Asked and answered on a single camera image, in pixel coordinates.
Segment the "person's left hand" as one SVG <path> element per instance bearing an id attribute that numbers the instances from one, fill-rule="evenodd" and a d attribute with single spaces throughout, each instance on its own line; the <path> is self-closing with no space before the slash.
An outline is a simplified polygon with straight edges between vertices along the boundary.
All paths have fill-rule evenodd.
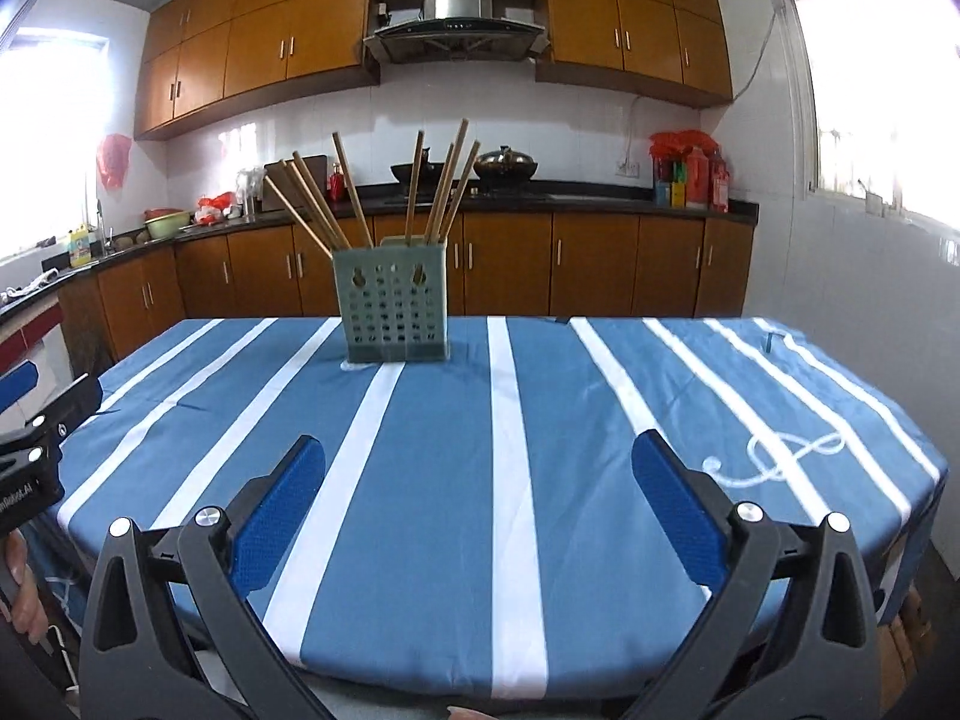
<path id="1" fill-rule="evenodd" d="M 16 592 L 10 603 L 2 603 L 2 617 L 31 645 L 37 645 L 46 635 L 49 618 L 28 564 L 28 545 L 18 530 L 13 530 L 2 544 L 3 561 L 16 583 Z"/>

